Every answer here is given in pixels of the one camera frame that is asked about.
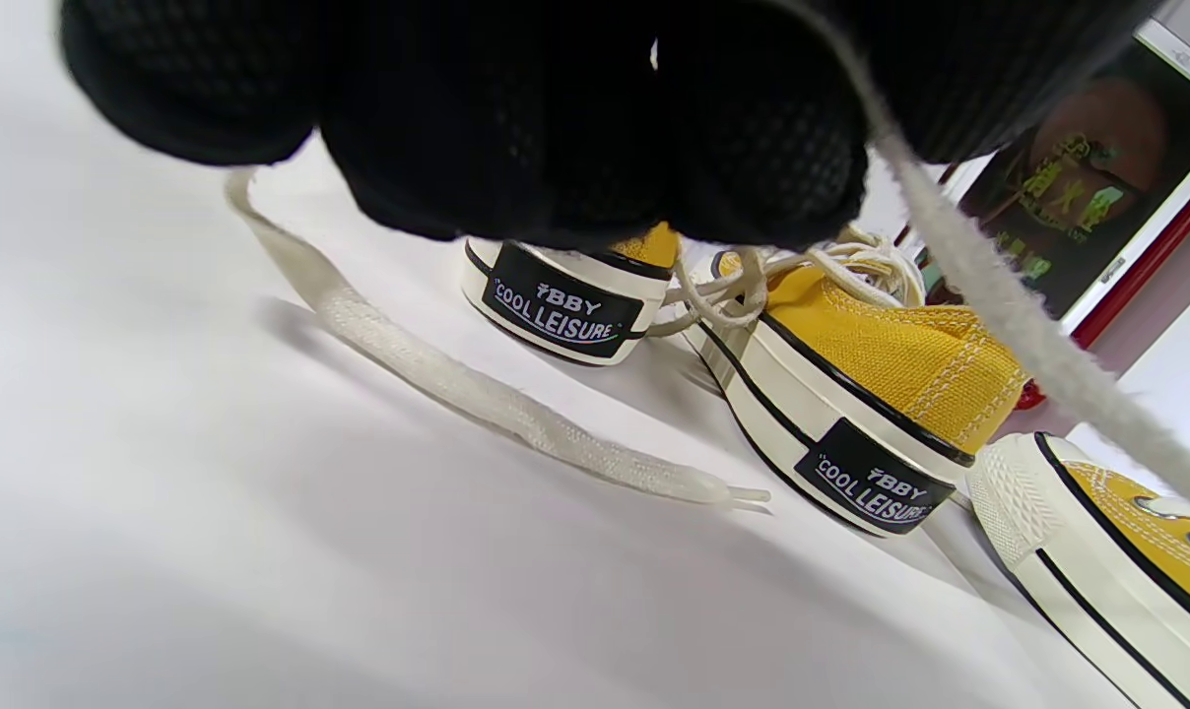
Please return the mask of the person's left hand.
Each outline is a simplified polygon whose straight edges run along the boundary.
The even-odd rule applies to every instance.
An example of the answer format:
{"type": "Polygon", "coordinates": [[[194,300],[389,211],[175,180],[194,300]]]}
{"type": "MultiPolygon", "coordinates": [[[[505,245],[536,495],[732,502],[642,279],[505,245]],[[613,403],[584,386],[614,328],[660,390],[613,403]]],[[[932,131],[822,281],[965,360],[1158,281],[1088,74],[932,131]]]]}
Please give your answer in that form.
{"type": "Polygon", "coordinates": [[[770,1],[64,1],[79,89],[142,148],[277,164],[319,134],[432,239],[807,247],[859,217],[869,128],[770,1]]]}

